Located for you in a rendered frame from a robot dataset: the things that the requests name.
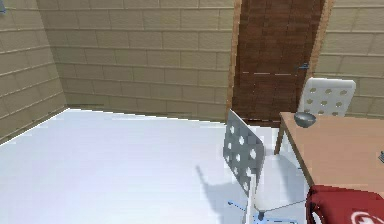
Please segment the white perforated chair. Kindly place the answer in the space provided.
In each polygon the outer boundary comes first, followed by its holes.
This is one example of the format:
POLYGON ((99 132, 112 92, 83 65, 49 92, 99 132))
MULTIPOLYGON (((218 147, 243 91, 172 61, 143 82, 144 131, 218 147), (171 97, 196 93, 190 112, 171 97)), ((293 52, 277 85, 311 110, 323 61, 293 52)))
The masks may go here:
POLYGON ((248 199, 243 224, 299 224, 293 218, 272 218, 266 213, 306 200, 309 187, 303 172, 280 154, 266 155, 263 142, 232 110, 223 158, 248 199))
POLYGON ((344 117, 355 90, 353 80, 309 78, 303 88, 298 111, 344 117))

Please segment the brown wooden room door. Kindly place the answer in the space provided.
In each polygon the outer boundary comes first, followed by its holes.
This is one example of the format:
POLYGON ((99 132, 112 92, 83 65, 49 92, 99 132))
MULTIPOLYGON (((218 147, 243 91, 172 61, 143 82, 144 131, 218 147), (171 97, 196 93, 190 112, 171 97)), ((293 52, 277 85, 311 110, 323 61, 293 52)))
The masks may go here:
POLYGON ((277 128, 298 109, 325 0, 242 0, 231 109, 277 128))

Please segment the grey metal bowl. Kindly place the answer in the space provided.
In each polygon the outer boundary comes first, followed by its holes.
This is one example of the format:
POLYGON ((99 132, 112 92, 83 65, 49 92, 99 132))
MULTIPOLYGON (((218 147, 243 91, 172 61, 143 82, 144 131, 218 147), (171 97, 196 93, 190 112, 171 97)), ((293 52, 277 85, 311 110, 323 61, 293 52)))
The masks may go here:
POLYGON ((316 117, 307 112, 296 112, 294 114, 295 123, 302 128, 309 128, 316 122, 316 117))

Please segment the light wooden table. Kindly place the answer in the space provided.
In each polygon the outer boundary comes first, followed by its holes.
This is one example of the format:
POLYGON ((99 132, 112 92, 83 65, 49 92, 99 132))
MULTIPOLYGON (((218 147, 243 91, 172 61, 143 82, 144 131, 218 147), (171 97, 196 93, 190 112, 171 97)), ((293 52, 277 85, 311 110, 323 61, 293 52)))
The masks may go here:
POLYGON ((320 115, 298 126, 291 112, 280 114, 275 151, 287 137, 309 185, 369 191, 384 197, 384 120, 320 115))

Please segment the red bag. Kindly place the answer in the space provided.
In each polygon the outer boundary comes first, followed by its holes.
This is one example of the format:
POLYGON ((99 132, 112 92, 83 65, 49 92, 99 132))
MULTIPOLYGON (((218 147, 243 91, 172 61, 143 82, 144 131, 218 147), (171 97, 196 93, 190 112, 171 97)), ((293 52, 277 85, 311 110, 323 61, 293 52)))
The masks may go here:
POLYGON ((384 224, 384 198, 374 192, 313 185, 305 207, 307 224, 384 224))

